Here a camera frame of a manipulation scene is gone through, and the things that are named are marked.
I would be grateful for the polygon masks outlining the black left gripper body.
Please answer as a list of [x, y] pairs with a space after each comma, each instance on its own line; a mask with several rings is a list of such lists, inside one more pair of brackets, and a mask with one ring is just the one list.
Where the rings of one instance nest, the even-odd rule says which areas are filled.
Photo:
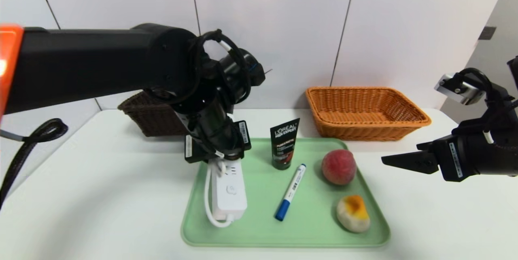
[[184, 114], [185, 160], [208, 162], [223, 157], [230, 161], [244, 158], [252, 148], [247, 123], [233, 121], [222, 103], [210, 103], [198, 112]]

